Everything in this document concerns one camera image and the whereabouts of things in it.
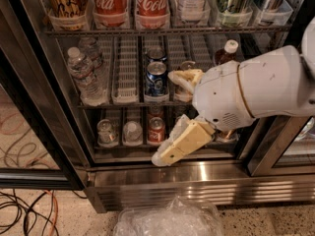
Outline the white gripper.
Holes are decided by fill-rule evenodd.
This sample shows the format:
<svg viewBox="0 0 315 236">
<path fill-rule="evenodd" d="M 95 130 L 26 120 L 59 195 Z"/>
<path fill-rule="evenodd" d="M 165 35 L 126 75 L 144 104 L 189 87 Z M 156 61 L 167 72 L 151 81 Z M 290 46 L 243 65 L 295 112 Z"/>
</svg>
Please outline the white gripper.
<svg viewBox="0 0 315 236">
<path fill-rule="evenodd" d="M 177 119 L 169 138 L 152 156 L 155 166 L 170 166 L 211 142 L 216 132 L 212 125 L 226 132 L 253 124 L 255 118 L 242 95 L 238 67 L 238 62 L 229 61 L 205 74 L 200 69 L 177 70 L 168 74 L 174 84 L 194 92 L 192 104 L 201 117 L 190 119 L 183 114 Z"/>
</svg>

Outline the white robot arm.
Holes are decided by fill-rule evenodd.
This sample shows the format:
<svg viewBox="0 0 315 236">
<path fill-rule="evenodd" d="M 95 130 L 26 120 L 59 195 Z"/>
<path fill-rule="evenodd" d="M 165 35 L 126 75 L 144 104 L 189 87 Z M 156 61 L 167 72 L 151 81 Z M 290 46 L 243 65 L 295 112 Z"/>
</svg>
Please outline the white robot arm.
<svg viewBox="0 0 315 236">
<path fill-rule="evenodd" d="M 179 118 L 152 163 L 162 167 L 179 161 L 211 142 L 216 130 L 237 130 L 275 115 L 314 115 L 314 74 L 315 19 L 305 29 L 300 49 L 287 45 L 241 63 L 229 61 L 207 72 L 171 72 L 170 80 L 192 94 L 198 116 Z"/>
</svg>

